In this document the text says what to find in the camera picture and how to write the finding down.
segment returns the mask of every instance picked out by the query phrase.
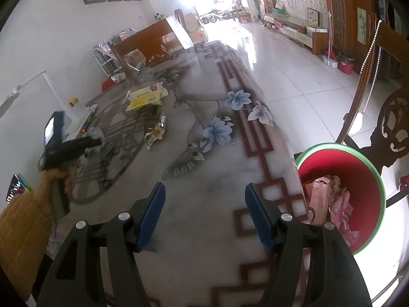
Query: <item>yellow package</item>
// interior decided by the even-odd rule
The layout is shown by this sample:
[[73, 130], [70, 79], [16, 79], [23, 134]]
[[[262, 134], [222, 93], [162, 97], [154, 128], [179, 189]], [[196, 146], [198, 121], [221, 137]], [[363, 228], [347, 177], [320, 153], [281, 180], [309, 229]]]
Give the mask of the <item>yellow package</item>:
[[126, 98], [130, 101], [130, 104], [126, 110], [139, 109], [145, 105], [162, 105], [160, 101], [162, 96], [161, 87], [158, 86], [158, 83], [134, 92], [128, 92]]

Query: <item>metal screw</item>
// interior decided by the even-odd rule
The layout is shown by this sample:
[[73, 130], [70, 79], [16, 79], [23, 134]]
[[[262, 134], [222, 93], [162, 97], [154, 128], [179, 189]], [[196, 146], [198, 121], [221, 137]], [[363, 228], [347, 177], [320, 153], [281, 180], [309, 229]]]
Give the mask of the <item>metal screw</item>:
[[119, 218], [120, 221], [125, 221], [125, 220], [127, 220], [129, 217], [130, 217], [130, 214], [129, 214], [128, 212], [121, 212], [121, 213], [118, 215], [118, 218]]
[[325, 227], [326, 229], [334, 229], [334, 228], [335, 228], [335, 225], [332, 224], [330, 221], [327, 221], [327, 222], [324, 224], [324, 227]]
[[87, 223], [85, 221], [77, 221], [77, 224], [75, 224], [75, 227], [77, 229], [82, 229], [82, 228], [84, 228], [86, 226], [87, 226]]
[[283, 214], [281, 214], [281, 219], [284, 221], [292, 221], [292, 216], [287, 212], [284, 212]]

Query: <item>red container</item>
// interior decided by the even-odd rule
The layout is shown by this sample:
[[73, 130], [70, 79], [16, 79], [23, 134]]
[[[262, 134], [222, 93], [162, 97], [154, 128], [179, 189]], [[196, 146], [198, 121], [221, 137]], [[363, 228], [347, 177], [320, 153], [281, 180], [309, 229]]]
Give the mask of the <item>red container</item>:
[[338, 63], [338, 68], [343, 73], [347, 73], [349, 75], [350, 73], [352, 73], [352, 70], [354, 68], [354, 64], [353, 63], [347, 63], [347, 62], [344, 62], [344, 61], [340, 61]]
[[108, 90], [110, 87], [113, 87], [116, 83], [110, 78], [108, 78], [104, 83], [102, 83], [102, 91]]
[[359, 231], [357, 243], [349, 249], [356, 254], [377, 233], [385, 211], [382, 179], [371, 162], [358, 151], [337, 143], [315, 145], [297, 157], [302, 183], [329, 175], [338, 175], [346, 187], [353, 211], [349, 219], [351, 231]]

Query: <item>yellow sleeve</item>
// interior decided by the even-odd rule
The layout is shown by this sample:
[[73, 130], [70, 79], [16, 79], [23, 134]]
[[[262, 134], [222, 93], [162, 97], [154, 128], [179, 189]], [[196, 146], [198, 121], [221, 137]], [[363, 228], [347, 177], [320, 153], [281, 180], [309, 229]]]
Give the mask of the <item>yellow sleeve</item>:
[[48, 245], [48, 209], [26, 191], [15, 196], [0, 214], [0, 266], [24, 301], [30, 297]]

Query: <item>human hand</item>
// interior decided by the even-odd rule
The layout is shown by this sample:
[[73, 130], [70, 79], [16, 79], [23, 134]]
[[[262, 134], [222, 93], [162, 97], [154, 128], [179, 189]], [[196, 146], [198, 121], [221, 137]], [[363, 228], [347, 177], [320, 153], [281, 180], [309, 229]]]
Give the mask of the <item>human hand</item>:
[[62, 172], [59, 169], [51, 169], [45, 171], [40, 179], [40, 184], [37, 187], [37, 190], [34, 193], [34, 198], [37, 202], [44, 206], [44, 210], [47, 212], [52, 212], [51, 204], [51, 181], [53, 179], [64, 179], [64, 192], [67, 195], [71, 195], [74, 184], [71, 178], [66, 172]]

